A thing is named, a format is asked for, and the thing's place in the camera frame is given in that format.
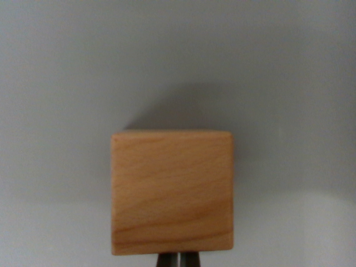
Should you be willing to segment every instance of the white surface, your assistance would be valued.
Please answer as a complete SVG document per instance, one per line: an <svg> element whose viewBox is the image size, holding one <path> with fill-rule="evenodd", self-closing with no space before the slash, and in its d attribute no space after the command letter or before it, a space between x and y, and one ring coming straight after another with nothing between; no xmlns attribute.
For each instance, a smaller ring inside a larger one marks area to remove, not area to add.
<svg viewBox="0 0 356 267"><path fill-rule="evenodd" d="M110 135L236 138L235 247L202 266L356 263L356 2L2 1L0 266L110 254Z"/></svg>

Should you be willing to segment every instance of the wooden cube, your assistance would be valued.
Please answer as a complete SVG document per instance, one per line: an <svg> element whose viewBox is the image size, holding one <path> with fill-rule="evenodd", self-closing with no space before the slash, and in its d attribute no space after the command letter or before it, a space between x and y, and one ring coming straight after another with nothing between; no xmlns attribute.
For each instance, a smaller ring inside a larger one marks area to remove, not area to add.
<svg viewBox="0 0 356 267"><path fill-rule="evenodd" d="M113 135L112 254L231 249L233 164L229 132Z"/></svg>

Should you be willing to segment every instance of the block face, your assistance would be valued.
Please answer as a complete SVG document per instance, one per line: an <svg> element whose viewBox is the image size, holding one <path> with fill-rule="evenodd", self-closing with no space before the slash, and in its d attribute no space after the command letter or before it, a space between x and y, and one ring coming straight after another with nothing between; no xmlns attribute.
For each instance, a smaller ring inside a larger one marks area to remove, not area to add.
<svg viewBox="0 0 356 267"><path fill-rule="evenodd" d="M112 253L233 246L233 138L127 131L111 138Z"/></svg>

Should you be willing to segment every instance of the light wood surface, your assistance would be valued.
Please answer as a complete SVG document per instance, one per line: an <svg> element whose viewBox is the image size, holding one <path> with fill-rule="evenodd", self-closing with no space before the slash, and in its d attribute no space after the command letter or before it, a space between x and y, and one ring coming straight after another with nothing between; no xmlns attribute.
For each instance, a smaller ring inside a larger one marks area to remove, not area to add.
<svg viewBox="0 0 356 267"><path fill-rule="evenodd" d="M111 137L112 254L233 247L233 137L125 131Z"/></svg>

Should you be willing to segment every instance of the gray background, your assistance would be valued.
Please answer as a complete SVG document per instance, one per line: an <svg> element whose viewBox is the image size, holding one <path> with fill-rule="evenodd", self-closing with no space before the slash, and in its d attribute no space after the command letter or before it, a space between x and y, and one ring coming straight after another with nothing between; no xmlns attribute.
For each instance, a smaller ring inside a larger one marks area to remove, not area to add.
<svg viewBox="0 0 356 267"><path fill-rule="evenodd" d="M235 246L202 266L356 263L355 1L2 1L0 265L112 256L111 134L236 139Z"/></svg>

